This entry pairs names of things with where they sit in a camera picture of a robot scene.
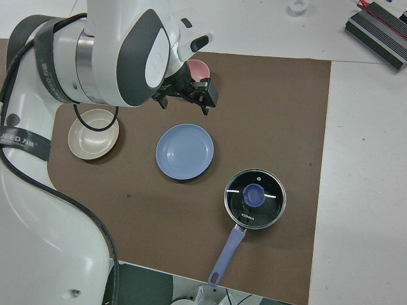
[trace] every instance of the blue handle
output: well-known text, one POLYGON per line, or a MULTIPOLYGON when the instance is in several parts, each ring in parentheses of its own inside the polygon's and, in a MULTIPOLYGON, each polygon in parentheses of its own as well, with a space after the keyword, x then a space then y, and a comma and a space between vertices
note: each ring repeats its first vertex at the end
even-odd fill
POLYGON ((235 251, 237 247, 240 245, 240 242, 243 240, 244 236, 245 232, 242 232, 236 229, 235 227, 231 230, 228 241, 226 242, 226 245, 223 247, 222 253, 217 259, 214 269, 212 270, 212 273, 208 278, 208 284, 210 286, 216 287, 219 285, 224 275, 224 272, 226 271, 226 268, 228 267, 229 262, 233 257, 233 254, 235 254, 235 251))

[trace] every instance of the white table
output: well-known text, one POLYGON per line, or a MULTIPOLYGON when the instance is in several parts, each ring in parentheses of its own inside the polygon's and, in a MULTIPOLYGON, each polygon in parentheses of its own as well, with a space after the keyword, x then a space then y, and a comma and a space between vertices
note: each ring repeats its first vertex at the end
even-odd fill
MULTIPOLYGON (((407 289, 407 72, 344 32, 356 0, 172 0, 212 24, 206 51, 332 60, 309 304, 404 304, 407 289)), ((407 0, 377 1, 396 16, 407 0)), ((0 37, 23 17, 69 16, 85 0, 2 1, 0 37)))

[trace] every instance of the brown paper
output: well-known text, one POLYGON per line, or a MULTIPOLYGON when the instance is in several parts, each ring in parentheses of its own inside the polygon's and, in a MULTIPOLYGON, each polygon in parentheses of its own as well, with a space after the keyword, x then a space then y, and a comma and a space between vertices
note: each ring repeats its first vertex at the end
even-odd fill
POLYGON ((223 203, 226 184, 241 170, 268 170, 286 189, 286 211, 272 227, 248 230, 221 285, 307 304, 330 62, 213 53, 196 58, 208 64, 219 91, 208 116, 174 98, 165 111, 152 100, 121 108, 112 151, 83 161, 67 145, 75 115, 64 105, 53 131, 51 180, 105 222, 120 260, 207 281, 234 226, 223 203), (155 149, 164 132, 183 123, 210 133, 214 158, 203 174, 179 182, 160 171, 155 149))

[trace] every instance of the velcro strap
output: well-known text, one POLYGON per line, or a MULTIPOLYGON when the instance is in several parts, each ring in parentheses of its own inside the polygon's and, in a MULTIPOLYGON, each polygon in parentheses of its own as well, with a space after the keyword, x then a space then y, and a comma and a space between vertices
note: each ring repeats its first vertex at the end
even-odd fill
POLYGON ((63 18, 54 18, 47 21, 38 30, 34 38, 34 51, 36 55, 37 70, 45 88, 53 98, 61 103, 76 104, 61 88, 53 63, 53 34, 56 23, 63 18))
POLYGON ((29 130, 0 126, 0 145, 21 149, 42 160, 50 160, 51 141, 29 130))

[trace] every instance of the white robotic arm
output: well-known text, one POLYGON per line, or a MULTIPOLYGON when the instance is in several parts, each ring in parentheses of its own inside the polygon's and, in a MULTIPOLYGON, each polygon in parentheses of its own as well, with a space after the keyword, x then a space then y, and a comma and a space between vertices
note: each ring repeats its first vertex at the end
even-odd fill
MULTIPOLYGON (((210 79, 195 83, 185 61, 212 34, 198 30, 202 21, 185 15, 190 12, 171 13, 162 0, 89 0, 86 20, 57 24, 48 54, 24 47, 1 94, 0 304, 102 303, 107 243, 114 245, 96 216, 56 191, 48 177, 55 113, 62 102, 138 106, 150 97, 165 108, 172 95, 207 114, 216 89, 210 79)), ((13 50, 27 38, 37 39, 37 50, 49 45, 51 23, 30 17, 17 27, 9 71, 13 50)))

